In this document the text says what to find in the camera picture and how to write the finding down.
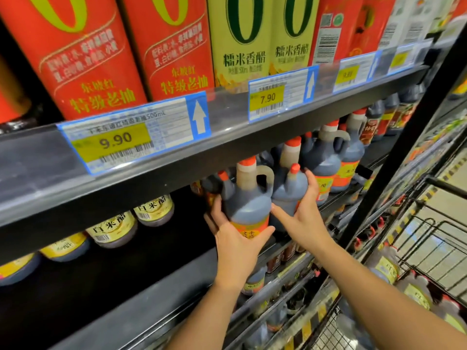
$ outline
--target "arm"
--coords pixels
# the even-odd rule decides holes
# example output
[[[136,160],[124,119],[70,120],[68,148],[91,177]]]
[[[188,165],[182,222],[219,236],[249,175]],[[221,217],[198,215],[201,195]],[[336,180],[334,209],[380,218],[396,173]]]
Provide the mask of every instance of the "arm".
[[[467,349],[467,336],[385,283],[333,241],[316,206],[316,179],[310,171],[306,175],[309,186],[296,215],[275,205],[272,213],[324,266],[378,348]]]
[[[253,271],[258,254],[274,232],[269,226],[254,239],[243,237],[221,212],[220,195],[214,200],[211,218],[205,220],[217,246],[217,275],[213,285],[166,350],[220,350],[240,290]]]

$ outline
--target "green round logo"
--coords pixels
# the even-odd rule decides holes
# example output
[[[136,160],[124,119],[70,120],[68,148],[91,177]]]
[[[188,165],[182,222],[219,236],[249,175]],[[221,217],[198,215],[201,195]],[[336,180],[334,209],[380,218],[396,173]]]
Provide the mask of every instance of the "green round logo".
[[[334,19],[332,20],[332,24],[334,25],[334,27],[339,27],[340,25],[342,25],[343,22],[344,22],[343,13],[336,14]]]

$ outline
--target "upward arrow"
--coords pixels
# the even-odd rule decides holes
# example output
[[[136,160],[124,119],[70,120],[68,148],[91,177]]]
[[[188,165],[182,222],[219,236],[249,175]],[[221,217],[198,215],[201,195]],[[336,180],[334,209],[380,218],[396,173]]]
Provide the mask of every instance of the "upward arrow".
[[[206,127],[204,124],[204,118],[206,114],[203,111],[203,108],[199,105],[199,102],[196,101],[195,111],[193,113],[193,121],[196,122],[196,130],[199,134],[204,134],[206,132]]]
[[[315,85],[315,73],[312,71],[312,75],[308,81],[308,90],[306,91],[306,99],[309,99],[312,96],[313,86]]]

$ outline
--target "hand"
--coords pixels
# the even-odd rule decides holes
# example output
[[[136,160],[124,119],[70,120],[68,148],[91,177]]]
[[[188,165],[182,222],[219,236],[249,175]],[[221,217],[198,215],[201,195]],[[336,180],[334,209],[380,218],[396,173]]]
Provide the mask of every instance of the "hand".
[[[316,205],[319,194],[318,182],[313,173],[305,169],[308,189],[300,202],[295,216],[287,214],[282,208],[272,204],[271,213],[283,224],[292,239],[314,254],[323,243],[332,241]]]
[[[253,239],[244,237],[221,211],[220,195],[214,200],[211,216],[214,221],[208,214],[205,214],[204,218],[216,238],[218,261],[214,283],[240,292],[256,266],[261,248],[275,228],[269,226]]]

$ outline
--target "finger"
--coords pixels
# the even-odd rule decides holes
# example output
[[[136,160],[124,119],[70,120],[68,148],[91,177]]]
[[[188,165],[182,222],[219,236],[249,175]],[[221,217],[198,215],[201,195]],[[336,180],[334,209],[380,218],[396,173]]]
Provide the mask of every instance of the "finger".
[[[211,209],[211,216],[213,217],[214,222],[220,228],[224,223],[228,223],[229,220],[221,210],[222,208],[222,198],[220,195],[216,196],[214,199],[213,207]]]
[[[275,230],[276,228],[274,226],[268,226],[262,230],[259,235],[252,239],[252,243],[255,244],[258,253],[260,252],[261,248],[264,247],[266,242],[269,241]]]
[[[312,171],[306,168],[305,175],[308,179],[308,188],[300,204],[315,202],[319,191],[318,181]]]
[[[283,224],[287,231],[292,230],[297,224],[297,221],[294,217],[290,216],[288,213],[282,210],[281,207],[275,204],[271,205],[271,213],[277,217],[277,219]]]
[[[203,215],[203,217],[204,217],[209,229],[211,230],[213,235],[215,235],[217,233],[217,231],[219,231],[219,228],[214,223],[212,217],[207,212]]]

